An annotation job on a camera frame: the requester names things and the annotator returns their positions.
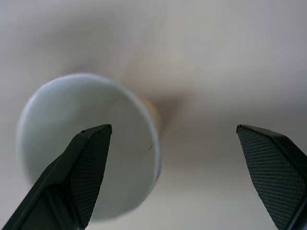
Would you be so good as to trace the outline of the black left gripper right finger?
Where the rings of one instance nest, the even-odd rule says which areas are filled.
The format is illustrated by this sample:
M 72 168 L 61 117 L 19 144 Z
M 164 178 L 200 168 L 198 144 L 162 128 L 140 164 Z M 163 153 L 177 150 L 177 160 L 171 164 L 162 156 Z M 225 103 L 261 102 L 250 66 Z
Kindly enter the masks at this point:
M 252 183 L 278 230 L 307 230 L 307 155 L 287 136 L 238 125 Z

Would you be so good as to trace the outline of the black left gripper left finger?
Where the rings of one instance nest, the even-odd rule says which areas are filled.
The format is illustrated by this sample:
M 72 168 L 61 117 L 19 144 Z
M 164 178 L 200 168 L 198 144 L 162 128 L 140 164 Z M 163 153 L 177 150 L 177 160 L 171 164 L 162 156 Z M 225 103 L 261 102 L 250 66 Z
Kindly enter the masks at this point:
M 78 133 L 2 230 L 85 230 L 104 178 L 111 134 L 110 124 Z

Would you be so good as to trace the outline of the white paper cup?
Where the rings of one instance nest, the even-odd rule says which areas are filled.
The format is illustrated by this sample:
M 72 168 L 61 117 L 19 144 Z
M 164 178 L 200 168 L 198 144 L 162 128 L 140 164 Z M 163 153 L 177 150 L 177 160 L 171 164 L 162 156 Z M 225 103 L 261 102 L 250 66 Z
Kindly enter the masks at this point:
M 16 129 L 16 152 L 29 183 L 82 130 L 110 124 L 105 175 L 92 222 L 117 219 L 143 203 L 161 171 L 157 115 L 114 80 L 94 74 L 54 79 L 30 98 Z

